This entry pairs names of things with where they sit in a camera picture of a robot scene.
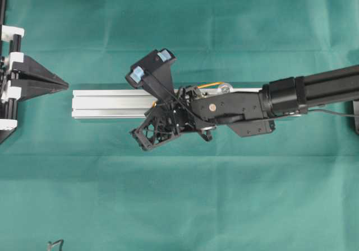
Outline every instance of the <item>green fabric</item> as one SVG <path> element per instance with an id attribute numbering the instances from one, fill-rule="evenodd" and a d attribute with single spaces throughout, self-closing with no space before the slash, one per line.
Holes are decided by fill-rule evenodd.
<path id="1" fill-rule="evenodd" d="M 155 48 L 176 55 L 176 83 L 358 64 L 359 0 L 8 0 L 6 24 L 71 87 L 21 103 L 0 146 L 1 250 L 358 250 L 352 119 L 313 113 L 251 138 L 220 127 L 141 152 L 140 120 L 74 120 L 71 98 L 125 83 Z"/>

